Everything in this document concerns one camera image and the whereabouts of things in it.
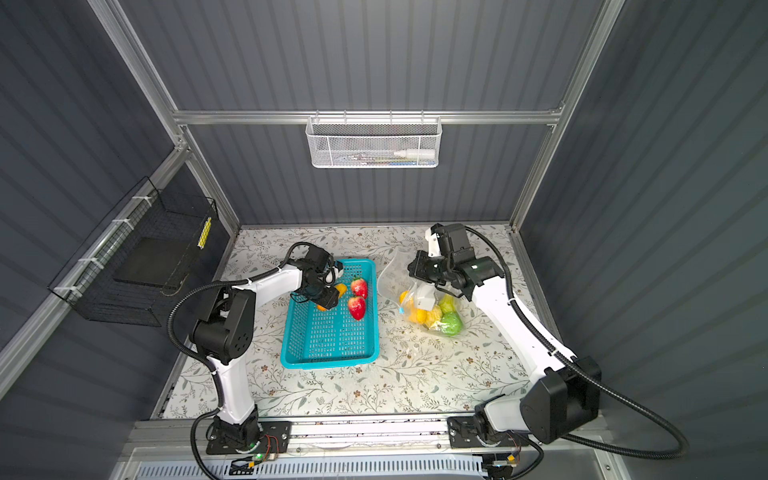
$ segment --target plastic bag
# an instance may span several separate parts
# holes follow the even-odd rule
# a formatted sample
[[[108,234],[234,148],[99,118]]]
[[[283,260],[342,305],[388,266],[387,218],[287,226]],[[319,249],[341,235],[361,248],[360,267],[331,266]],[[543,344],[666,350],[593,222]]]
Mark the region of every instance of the plastic bag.
[[[458,315],[458,299],[444,293],[439,301],[432,302],[430,310],[419,308],[425,305],[424,288],[427,285],[413,282],[411,288],[400,294],[400,311],[410,322],[423,325],[426,329],[447,336],[457,335],[464,329],[464,323]]]
[[[459,300],[440,293],[430,283],[414,280],[408,275],[408,264],[414,252],[397,249],[387,266],[379,274],[379,296],[399,306],[400,313],[410,322],[423,325],[427,330],[454,336],[464,329],[458,315]]]

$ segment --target black wire basket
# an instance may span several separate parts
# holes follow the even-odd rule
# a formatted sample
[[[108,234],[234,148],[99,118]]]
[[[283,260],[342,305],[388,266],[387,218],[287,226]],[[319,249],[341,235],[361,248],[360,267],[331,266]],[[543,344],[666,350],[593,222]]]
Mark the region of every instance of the black wire basket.
[[[85,319],[162,326],[174,305],[200,283],[194,264],[218,222],[207,197],[152,190],[109,236],[57,275],[50,291]]]

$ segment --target teal basket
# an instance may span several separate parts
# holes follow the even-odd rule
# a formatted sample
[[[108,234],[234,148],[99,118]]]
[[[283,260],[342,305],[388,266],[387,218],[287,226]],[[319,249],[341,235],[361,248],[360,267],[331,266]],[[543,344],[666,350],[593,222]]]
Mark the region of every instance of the teal basket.
[[[314,302],[288,306],[280,362],[287,369],[329,369],[371,363],[379,357],[379,306],[376,302],[376,264],[368,259],[340,260],[344,275],[336,279],[347,291],[339,305],[321,312]],[[352,296],[349,284],[356,276],[368,283],[366,315],[352,318],[346,307]]]

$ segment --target white bottle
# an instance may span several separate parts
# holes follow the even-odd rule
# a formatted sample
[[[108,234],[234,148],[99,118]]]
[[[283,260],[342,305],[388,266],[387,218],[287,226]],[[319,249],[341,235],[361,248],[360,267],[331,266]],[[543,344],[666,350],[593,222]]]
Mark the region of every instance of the white bottle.
[[[410,160],[435,160],[434,148],[409,148],[408,150],[398,150],[396,157],[408,158]]]

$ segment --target strawberry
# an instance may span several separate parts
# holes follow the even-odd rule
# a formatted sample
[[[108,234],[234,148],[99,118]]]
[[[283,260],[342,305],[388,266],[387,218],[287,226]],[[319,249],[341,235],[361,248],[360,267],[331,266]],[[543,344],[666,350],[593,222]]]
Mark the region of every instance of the strawberry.
[[[352,280],[349,287],[352,288],[353,294],[361,296],[362,298],[368,298],[368,283],[359,276],[356,276]]]
[[[366,315],[366,299],[361,296],[353,296],[347,300],[346,307],[349,309],[349,313],[352,314],[352,318],[358,322]]]

